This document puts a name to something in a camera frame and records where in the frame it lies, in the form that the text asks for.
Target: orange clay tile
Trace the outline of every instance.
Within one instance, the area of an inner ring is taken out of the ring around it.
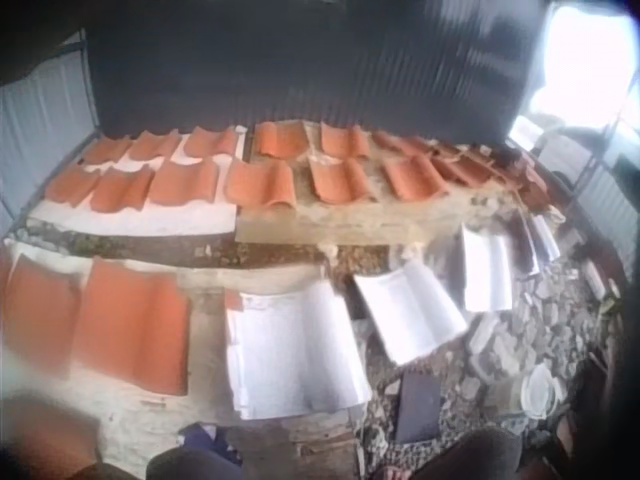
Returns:
[[[100,213],[115,213],[127,207],[142,210],[153,175],[148,165],[137,172],[108,169],[93,191],[91,210]]]
[[[480,188],[487,183],[492,172],[469,157],[460,157],[455,161],[447,161],[439,155],[432,157],[433,164],[440,174],[447,180],[462,183],[467,187]]]
[[[234,161],[225,185],[227,200],[241,207],[296,205],[293,172],[284,162],[248,164]]]
[[[238,134],[233,127],[223,132],[210,132],[196,127],[184,144],[184,153],[190,157],[210,157],[218,153],[235,155]]]
[[[87,165],[100,165],[106,162],[117,162],[126,153],[133,142],[128,135],[118,140],[102,137],[91,145],[89,150],[83,155],[83,160]]]
[[[406,138],[405,140],[409,142],[411,146],[417,148],[421,153],[424,153],[426,155],[431,155],[437,151],[434,145],[432,145],[422,137],[414,136]]]
[[[309,139],[302,122],[256,125],[257,152],[283,160],[295,158],[309,149]]]
[[[160,394],[187,393],[189,301],[169,273],[96,258],[76,335],[89,366]]]
[[[156,157],[171,158],[181,139],[177,128],[166,135],[154,135],[145,130],[129,149],[129,158],[141,161],[153,160]]]
[[[351,128],[334,128],[320,123],[320,143],[327,155],[343,160],[369,157],[369,139],[360,125]]]
[[[338,165],[309,163],[316,194],[323,202],[340,205],[371,196],[367,174],[357,160],[351,158]]]
[[[385,160],[384,169],[396,196],[404,202],[426,200],[449,192],[447,182],[425,155],[400,161]]]
[[[218,185],[218,166],[211,158],[193,165],[163,162],[151,183],[149,200],[157,205],[175,207],[191,200],[212,203]]]
[[[73,277],[20,256],[5,291],[4,341],[35,366],[64,375],[79,307],[80,290]]]
[[[467,150],[462,154],[464,157],[468,157],[474,162],[484,166],[489,172],[491,172],[492,177],[500,184],[504,185],[507,188],[517,188],[518,182],[516,179],[508,173],[503,168],[495,166],[493,163],[493,159],[487,157],[486,155],[478,152],[477,150]]]
[[[373,132],[372,138],[380,148],[401,153],[407,157],[420,154],[420,149],[413,146],[409,141],[404,138],[391,135],[384,130]]]
[[[51,180],[44,197],[77,207],[93,191],[99,179],[100,172],[85,172],[82,167],[73,165]]]
[[[531,211],[543,211],[551,204],[547,184],[531,166],[526,167],[524,177],[527,182],[520,188],[520,198]]]

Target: stone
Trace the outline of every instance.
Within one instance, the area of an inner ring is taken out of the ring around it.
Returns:
[[[538,336],[538,326],[536,322],[529,322],[524,327],[524,336],[522,337],[522,342],[525,345],[533,345],[536,337]]]
[[[524,347],[524,359],[522,361],[522,369],[525,372],[528,372],[529,370],[532,370],[533,367],[536,366],[536,360],[538,358],[538,354],[536,353],[536,351],[530,347],[530,346],[525,346]]]
[[[495,366],[488,355],[471,355],[469,368],[484,384],[495,383]]]
[[[568,378],[575,377],[577,371],[578,371],[578,364],[576,362],[571,362],[567,365]]]
[[[472,355],[477,355],[485,349],[499,320],[497,315],[491,313],[482,316],[473,333],[467,336],[467,348]]]
[[[465,379],[462,381],[462,386],[460,387],[462,398],[469,402],[474,401],[481,386],[482,383],[477,378],[465,377]]]
[[[541,300],[546,300],[551,296],[548,280],[544,277],[538,282],[538,286],[536,287],[536,296]]]
[[[493,342],[493,352],[500,360],[500,367],[510,376],[520,373],[520,362],[515,358],[513,351],[510,351],[504,344],[501,337],[496,337]]]
[[[384,389],[385,395],[398,395],[399,392],[400,392],[400,379],[396,380],[393,383],[390,383]]]
[[[558,311],[558,304],[554,302],[548,303],[545,308],[546,323],[553,327],[555,324],[558,323],[559,318],[560,318],[560,314]]]
[[[511,333],[516,336],[522,335],[524,327],[531,316],[531,306],[523,303],[517,312],[511,315]]]
[[[386,415],[381,404],[378,404],[375,411],[373,412],[373,416],[378,420],[383,420],[385,418]]]
[[[549,327],[539,328],[536,339],[533,341],[533,348],[538,354],[545,352],[551,341],[551,329]]]
[[[379,425],[371,425],[364,431],[364,448],[369,454],[369,462],[373,465],[378,464],[389,448],[389,443],[385,437],[382,427]]]
[[[20,240],[21,242],[26,242],[29,240],[29,233],[26,229],[19,228],[16,232],[16,237],[18,237],[18,240]]]

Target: corrugated metal wall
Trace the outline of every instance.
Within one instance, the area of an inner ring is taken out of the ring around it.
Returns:
[[[502,143],[545,0],[113,2],[88,27],[107,135],[306,118]]]
[[[60,162],[93,131],[82,55],[42,63],[0,88],[0,234]]]
[[[638,241],[638,211],[627,200],[613,176],[599,166],[580,193],[578,202],[600,233],[611,240],[627,278],[633,276]]]

